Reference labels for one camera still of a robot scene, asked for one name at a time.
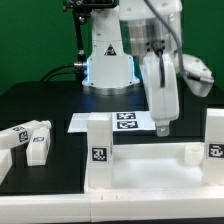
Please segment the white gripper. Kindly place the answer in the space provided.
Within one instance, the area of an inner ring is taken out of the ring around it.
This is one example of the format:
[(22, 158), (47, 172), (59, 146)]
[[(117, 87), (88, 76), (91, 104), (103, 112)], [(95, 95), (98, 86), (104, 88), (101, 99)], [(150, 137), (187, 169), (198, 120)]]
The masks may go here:
[(170, 134), (169, 122), (179, 116), (179, 98), (176, 71), (169, 54), (162, 55), (164, 63), (164, 86), (161, 86), (160, 59), (155, 53), (143, 58), (141, 72), (145, 94), (152, 120), (156, 123), (158, 137)]

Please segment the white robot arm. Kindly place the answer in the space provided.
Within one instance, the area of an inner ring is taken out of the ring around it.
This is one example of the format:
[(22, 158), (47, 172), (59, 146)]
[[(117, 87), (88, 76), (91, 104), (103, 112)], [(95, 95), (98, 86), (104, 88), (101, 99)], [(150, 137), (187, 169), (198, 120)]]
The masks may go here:
[(179, 116), (175, 37), (181, 39), (181, 0), (120, 0), (119, 6), (124, 51), (140, 68), (157, 135), (168, 136)]

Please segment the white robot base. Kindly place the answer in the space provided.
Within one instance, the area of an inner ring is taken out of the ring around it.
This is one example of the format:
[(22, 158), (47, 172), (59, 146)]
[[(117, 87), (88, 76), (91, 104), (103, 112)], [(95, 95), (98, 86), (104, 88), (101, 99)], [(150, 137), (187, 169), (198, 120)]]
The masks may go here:
[(136, 88), (134, 61), (123, 51), (119, 7), (92, 12), (92, 52), (87, 59), (85, 91), (118, 95)]

